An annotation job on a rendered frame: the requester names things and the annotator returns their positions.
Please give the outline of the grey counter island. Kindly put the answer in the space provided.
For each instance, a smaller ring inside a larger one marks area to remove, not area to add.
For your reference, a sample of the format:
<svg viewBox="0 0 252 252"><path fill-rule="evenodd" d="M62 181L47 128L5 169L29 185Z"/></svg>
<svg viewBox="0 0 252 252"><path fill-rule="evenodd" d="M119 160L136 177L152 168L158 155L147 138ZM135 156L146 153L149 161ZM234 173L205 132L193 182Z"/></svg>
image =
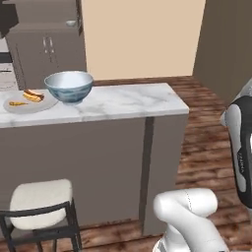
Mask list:
<svg viewBox="0 0 252 252"><path fill-rule="evenodd" d="M12 114L0 93L0 210L28 182L67 178L81 225L132 219L165 226L156 194L173 189L188 106L167 84L95 87L78 105Z"/></svg>

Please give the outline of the large blue-grey bowl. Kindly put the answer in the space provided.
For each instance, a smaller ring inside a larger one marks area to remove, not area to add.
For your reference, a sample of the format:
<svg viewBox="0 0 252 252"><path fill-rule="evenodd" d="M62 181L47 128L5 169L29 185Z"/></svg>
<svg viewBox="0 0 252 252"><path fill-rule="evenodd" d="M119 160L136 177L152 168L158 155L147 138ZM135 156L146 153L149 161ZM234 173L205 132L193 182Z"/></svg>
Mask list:
<svg viewBox="0 0 252 252"><path fill-rule="evenodd" d="M93 88L93 77L84 71L63 71L44 79L48 91L63 103L80 103Z"/></svg>

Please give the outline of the grey plate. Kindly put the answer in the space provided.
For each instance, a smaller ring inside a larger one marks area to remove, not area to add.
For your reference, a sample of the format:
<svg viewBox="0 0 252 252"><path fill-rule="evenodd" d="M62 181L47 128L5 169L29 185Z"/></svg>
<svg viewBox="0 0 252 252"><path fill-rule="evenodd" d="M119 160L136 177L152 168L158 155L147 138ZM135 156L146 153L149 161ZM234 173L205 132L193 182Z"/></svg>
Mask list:
<svg viewBox="0 0 252 252"><path fill-rule="evenodd" d="M5 97L3 102L4 109L15 114L29 114L49 109L58 102L48 90L40 91L41 94L44 94L44 99L40 102L27 100L23 97L23 93L23 91L13 91L9 96ZM21 102L22 105L10 105L10 101Z"/></svg>

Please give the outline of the brown grilled food piece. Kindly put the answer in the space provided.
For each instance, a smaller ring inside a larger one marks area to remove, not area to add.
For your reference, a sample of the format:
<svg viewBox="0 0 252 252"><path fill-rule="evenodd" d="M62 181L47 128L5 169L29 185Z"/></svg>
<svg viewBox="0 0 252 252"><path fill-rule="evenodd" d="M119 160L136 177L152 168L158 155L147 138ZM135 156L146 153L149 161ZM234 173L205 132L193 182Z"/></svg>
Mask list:
<svg viewBox="0 0 252 252"><path fill-rule="evenodd" d="M39 94L31 90L25 90L23 97L33 102L41 102L44 100L44 94Z"/></svg>

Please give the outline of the grey cupboard run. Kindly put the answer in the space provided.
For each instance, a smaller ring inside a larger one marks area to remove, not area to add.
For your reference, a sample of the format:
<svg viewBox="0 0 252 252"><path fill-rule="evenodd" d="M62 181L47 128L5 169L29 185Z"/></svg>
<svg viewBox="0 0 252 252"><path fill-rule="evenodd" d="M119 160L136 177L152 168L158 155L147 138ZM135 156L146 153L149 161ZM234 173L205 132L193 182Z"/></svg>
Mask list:
<svg viewBox="0 0 252 252"><path fill-rule="evenodd" d="M87 69L82 0L7 0L19 22L6 34L18 87L42 89L57 72Z"/></svg>

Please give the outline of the black stool with white cushion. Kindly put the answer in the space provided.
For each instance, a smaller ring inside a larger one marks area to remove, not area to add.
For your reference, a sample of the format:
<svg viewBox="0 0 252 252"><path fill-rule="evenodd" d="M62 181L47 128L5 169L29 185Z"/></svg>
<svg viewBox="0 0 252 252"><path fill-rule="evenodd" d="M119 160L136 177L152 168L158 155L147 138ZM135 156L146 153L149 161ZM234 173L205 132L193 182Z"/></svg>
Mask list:
<svg viewBox="0 0 252 252"><path fill-rule="evenodd" d="M43 252L41 242L70 238L74 252L83 249L72 183L68 179L25 183L13 192L10 209L0 211L0 228L9 252L16 247L35 243Z"/></svg>

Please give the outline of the tall grey cabinet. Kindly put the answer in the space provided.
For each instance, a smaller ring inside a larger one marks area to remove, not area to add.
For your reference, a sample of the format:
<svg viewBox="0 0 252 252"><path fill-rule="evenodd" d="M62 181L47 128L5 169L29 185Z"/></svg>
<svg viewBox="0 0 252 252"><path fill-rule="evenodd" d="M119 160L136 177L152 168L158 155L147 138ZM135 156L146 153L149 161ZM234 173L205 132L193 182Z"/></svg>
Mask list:
<svg viewBox="0 0 252 252"><path fill-rule="evenodd" d="M193 76L225 104L252 78L252 0L206 0Z"/></svg>

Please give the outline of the white oven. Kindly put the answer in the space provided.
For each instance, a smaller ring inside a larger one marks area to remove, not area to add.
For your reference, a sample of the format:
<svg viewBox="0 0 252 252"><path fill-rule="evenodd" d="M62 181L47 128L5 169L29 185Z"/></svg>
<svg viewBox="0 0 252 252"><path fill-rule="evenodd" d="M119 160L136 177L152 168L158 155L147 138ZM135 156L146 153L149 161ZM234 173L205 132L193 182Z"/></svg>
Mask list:
<svg viewBox="0 0 252 252"><path fill-rule="evenodd" d="M5 38L0 38L0 92L16 91L18 84Z"/></svg>

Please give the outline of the dark range hood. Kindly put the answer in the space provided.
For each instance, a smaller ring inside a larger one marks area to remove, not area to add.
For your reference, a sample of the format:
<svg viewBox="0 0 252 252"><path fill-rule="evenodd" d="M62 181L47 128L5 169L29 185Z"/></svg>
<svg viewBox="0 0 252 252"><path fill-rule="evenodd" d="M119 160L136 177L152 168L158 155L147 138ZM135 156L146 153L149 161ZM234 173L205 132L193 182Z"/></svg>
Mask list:
<svg viewBox="0 0 252 252"><path fill-rule="evenodd" d="M0 38L5 37L18 22L16 6L7 0L0 0Z"/></svg>

